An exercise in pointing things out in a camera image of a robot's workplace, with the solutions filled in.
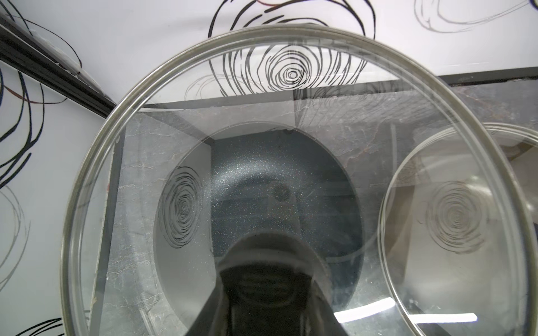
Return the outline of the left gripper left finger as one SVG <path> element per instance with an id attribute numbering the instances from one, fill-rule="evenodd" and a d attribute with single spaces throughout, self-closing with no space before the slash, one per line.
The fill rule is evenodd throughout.
<path id="1" fill-rule="evenodd" d="M 221 270 L 210 294 L 187 336 L 231 335 L 231 271 Z"/>

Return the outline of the glass lid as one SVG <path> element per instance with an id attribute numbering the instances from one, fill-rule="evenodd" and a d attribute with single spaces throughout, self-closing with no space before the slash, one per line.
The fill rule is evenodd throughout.
<path id="1" fill-rule="evenodd" d="M 408 154 L 378 217 L 383 273 L 413 335 L 527 335 L 525 238 L 453 128 Z"/>
<path id="2" fill-rule="evenodd" d="M 154 229 L 171 171 L 220 130 L 273 123 L 309 134 L 340 162 L 360 203 L 364 245 L 347 335 L 413 335 L 378 250 L 378 217 L 408 154 L 453 128 L 478 160 L 502 218 L 526 234 L 537 304 L 537 133 L 483 123 L 442 80 L 374 40 L 310 25 L 244 28 L 167 61 L 116 106 L 86 156 L 69 201 L 61 262 L 67 335 L 186 335 L 158 281 Z M 231 335 L 307 335 L 307 268 L 327 268 L 282 232 L 239 239 L 231 271 Z M 537 305 L 528 334 L 537 334 Z"/>

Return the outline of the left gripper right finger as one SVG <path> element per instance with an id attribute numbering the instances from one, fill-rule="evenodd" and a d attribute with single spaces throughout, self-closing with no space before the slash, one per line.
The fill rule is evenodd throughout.
<path id="1" fill-rule="evenodd" d="M 331 308 L 331 281 L 324 272 L 307 268 L 310 287 L 306 302 L 307 335 L 346 336 L 343 326 L 337 321 Z"/>

